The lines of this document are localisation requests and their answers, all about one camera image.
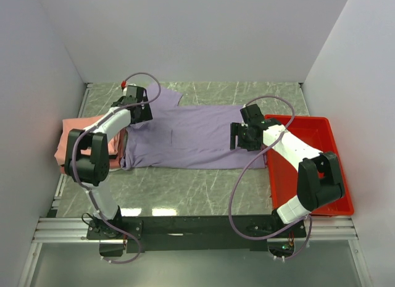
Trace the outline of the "purple t-shirt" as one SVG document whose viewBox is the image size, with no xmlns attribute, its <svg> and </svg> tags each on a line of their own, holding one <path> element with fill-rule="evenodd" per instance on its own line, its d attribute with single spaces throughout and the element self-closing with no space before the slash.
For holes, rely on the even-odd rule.
<svg viewBox="0 0 395 287">
<path fill-rule="evenodd" d="M 127 128 L 122 169 L 264 167 L 256 151 L 230 149 L 230 125 L 241 121 L 240 106 L 179 106 L 181 93 L 154 83 L 148 93 L 160 95 L 150 105 L 153 119 Z"/>
</svg>

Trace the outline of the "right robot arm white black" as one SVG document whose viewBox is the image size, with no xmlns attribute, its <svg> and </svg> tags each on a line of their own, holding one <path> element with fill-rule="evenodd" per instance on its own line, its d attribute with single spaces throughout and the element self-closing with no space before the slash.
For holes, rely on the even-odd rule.
<svg viewBox="0 0 395 287">
<path fill-rule="evenodd" d="M 240 113 L 243 121 L 230 125 L 231 149 L 259 155 L 273 150 L 297 172 L 296 194 L 267 216 L 268 238 L 286 236 L 311 212 L 344 197 L 341 165 L 334 152 L 309 146 L 277 119 L 265 118 L 256 104 L 243 106 Z"/>
</svg>

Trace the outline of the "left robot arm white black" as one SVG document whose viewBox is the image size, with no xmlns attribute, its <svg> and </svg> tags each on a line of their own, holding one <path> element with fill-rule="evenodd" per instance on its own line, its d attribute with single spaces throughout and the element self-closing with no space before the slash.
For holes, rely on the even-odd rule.
<svg viewBox="0 0 395 287">
<path fill-rule="evenodd" d="M 119 206 L 101 184 L 110 170 L 108 143 L 127 126 L 149 120 L 152 112 L 147 90 L 126 85 L 123 95 L 97 122 L 74 128 L 67 137 L 64 171 L 83 188 L 94 209 L 94 224 L 110 239 L 123 233 L 123 223 Z"/>
</svg>

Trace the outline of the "folded dusty red t-shirt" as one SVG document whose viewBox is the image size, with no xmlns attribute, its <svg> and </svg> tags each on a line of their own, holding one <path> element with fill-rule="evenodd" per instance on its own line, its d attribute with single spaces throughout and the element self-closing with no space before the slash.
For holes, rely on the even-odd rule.
<svg viewBox="0 0 395 287">
<path fill-rule="evenodd" d="M 56 162 L 60 167 L 62 173 L 64 172 L 64 163 L 65 163 L 65 156 L 67 150 L 67 139 L 70 131 L 72 129 L 81 129 L 81 127 L 72 127 L 71 125 L 63 126 L 63 132 L 60 137 L 59 144 L 57 146 L 57 151 L 54 154 Z M 108 143 L 108 151 L 109 151 L 109 168 L 110 171 L 116 171 L 120 169 L 120 161 L 123 157 L 124 153 L 124 145 L 125 145 L 125 138 L 126 138 L 126 129 L 121 130 L 114 138 L 110 140 Z"/>
</svg>

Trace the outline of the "folded salmon pink t-shirt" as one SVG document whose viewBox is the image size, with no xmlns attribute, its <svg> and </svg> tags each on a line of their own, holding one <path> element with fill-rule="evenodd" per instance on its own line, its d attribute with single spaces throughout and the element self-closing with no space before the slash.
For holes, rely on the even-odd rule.
<svg viewBox="0 0 395 287">
<path fill-rule="evenodd" d="M 63 126 L 69 126 L 71 125 L 72 127 L 81 127 L 81 129 L 72 129 L 68 135 L 67 139 L 67 150 L 66 150 L 66 156 L 65 156 L 65 163 L 64 167 L 66 164 L 67 156 L 71 156 L 72 151 L 73 151 L 73 145 L 75 143 L 76 138 L 79 136 L 80 133 L 83 133 L 88 127 L 96 123 L 99 119 L 101 119 L 103 115 L 98 115 L 94 117 L 85 117 L 85 118 L 75 118 L 75 119 L 64 119 L 62 121 L 62 131 L 63 131 Z M 110 136 L 107 136 L 107 143 L 110 142 L 111 139 L 109 139 Z"/>
</svg>

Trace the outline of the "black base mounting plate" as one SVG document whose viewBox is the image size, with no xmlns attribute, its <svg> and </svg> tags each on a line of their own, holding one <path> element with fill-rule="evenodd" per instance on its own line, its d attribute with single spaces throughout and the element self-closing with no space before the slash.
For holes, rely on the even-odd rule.
<svg viewBox="0 0 395 287">
<path fill-rule="evenodd" d="M 249 249 L 267 251 L 267 240 L 251 241 L 237 235 L 232 229 L 228 216 L 163 216 L 163 217 L 122 217 L 120 228 L 135 236 L 145 251 L 192 251 L 209 249 Z M 271 215 L 233 216 L 236 228 L 251 237 L 266 236 L 279 230 L 282 225 Z M 299 221 L 275 238 L 305 238 L 303 221 Z M 111 241 L 125 235 L 107 228 L 101 220 L 90 221 L 86 234 L 88 240 Z M 126 236 L 126 252 L 136 253 L 138 245 Z"/>
</svg>

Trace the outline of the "aluminium rail frame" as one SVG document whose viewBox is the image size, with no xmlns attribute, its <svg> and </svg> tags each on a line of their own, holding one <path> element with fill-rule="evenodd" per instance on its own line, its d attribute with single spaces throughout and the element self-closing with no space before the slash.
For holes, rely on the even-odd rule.
<svg viewBox="0 0 395 287">
<path fill-rule="evenodd" d="M 224 215 L 237 170 L 141 168 L 107 179 L 126 215 Z M 60 177 L 54 218 L 41 218 L 21 286 L 371 286 L 352 219 L 316 217 L 309 247 L 287 262 L 248 250 L 154 251 L 124 265 L 86 239 L 81 189 Z"/>
</svg>

